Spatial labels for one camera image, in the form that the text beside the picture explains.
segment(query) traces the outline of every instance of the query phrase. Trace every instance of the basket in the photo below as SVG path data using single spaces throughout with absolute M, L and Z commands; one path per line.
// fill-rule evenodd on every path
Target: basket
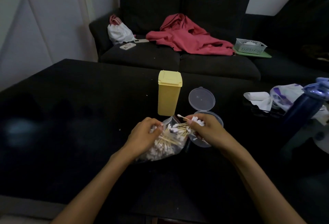
M 256 45 L 246 45 L 246 42 L 252 42 Z M 264 43 L 261 43 L 260 41 L 254 41 L 249 39 L 236 39 L 234 48 L 238 52 L 242 53 L 250 53 L 250 54 L 261 54 L 267 46 Z

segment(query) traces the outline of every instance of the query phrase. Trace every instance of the green tray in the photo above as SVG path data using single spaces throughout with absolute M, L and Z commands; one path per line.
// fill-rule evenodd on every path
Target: green tray
M 250 53 L 243 53 L 243 52 L 238 52 L 234 47 L 233 50 L 235 51 L 236 54 L 239 55 L 244 55 L 244 56 L 253 56 L 253 57 L 259 57 L 259 58 L 272 58 L 267 52 L 263 51 L 261 54 L 250 54 Z

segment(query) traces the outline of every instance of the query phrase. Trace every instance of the white drawstring bag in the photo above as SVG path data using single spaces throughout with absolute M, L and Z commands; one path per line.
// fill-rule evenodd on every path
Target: white drawstring bag
M 109 18 L 107 32 L 114 45 L 136 40 L 133 32 L 114 14 Z

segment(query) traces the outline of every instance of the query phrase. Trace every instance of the forearm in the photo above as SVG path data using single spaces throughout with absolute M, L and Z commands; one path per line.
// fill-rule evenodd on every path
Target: forearm
M 65 207 L 52 224 L 91 224 L 113 185 L 131 163 L 122 148 L 115 153 L 97 176 Z
M 305 224 L 246 149 L 241 147 L 228 156 L 265 223 Z

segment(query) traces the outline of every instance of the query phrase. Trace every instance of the blue water bottle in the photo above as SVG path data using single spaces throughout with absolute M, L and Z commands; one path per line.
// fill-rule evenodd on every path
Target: blue water bottle
M 285 143 L 307 123 L 329 100 L 329 78 L 317 78 L 316 83 L 305 86 L 304 93 L 282 117 L 279 132 Z

